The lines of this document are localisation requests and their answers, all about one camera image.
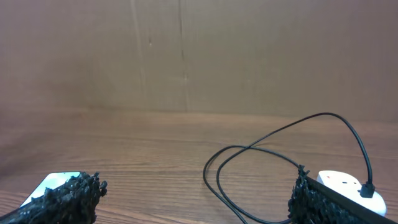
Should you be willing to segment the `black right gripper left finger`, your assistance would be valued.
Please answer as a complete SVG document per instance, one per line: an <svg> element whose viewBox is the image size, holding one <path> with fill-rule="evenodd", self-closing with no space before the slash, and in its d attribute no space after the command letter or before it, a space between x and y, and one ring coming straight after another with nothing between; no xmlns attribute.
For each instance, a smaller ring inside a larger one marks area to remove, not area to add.
<svg viewBox="0 0 398 224"><path fill-rule="evenodd" d="M56 189L1 217L1 224L93 224L96 206L107 193L99 173L81 172Z"/></svg>

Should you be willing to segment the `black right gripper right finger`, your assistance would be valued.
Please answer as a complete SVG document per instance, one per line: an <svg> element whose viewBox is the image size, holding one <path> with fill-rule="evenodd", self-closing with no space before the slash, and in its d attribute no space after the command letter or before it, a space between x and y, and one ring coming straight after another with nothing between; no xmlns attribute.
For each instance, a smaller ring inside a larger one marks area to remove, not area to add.
<svg viewBox="0 0 398 224"><path fill-rule="evenodd" d="M298 178L288 202L290 221L297 224L397 224L346 198L308 176L298 166Z"/></svg>

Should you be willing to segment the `blue Galaxy smartphone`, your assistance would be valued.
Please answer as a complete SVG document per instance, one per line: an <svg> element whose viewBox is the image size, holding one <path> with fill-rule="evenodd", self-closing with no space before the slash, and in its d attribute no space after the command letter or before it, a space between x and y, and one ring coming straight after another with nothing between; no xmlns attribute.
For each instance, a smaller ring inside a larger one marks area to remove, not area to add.
<svg viewBox="0 0 398 224"><path fill-rule="evenodd" d="M48 174L41 183L36 186L32 193L24 200L21 207L27 205L32 201L33 198L38 198L43 196L46 189L56 189L57 187L63 185L71 177L78 177L80 171L70 171L70 172L53 172Z"/></svg>

